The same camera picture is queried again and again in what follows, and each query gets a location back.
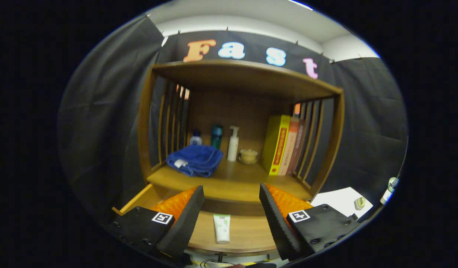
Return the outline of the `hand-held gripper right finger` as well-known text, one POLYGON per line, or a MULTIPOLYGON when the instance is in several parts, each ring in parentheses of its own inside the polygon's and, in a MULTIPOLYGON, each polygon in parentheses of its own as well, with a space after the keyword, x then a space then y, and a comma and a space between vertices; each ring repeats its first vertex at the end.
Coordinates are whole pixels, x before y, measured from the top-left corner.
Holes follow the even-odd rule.
POLYGON ((295 261, 323 251, 359 226, 355 214, 345 216, 328 204, 313 206, 267 183, 261 183, 259 199, 283 260, 295 261))

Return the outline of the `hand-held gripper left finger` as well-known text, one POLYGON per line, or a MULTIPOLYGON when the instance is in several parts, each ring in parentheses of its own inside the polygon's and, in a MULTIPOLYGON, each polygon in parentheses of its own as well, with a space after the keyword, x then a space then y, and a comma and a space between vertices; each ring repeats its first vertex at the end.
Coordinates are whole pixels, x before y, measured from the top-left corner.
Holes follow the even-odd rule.
POLYGON ((151 258, 171 266, 191 265, 185 250, 204 204, 201 185, 174 194, 147 185, 104 228, 117 240, 151 258))

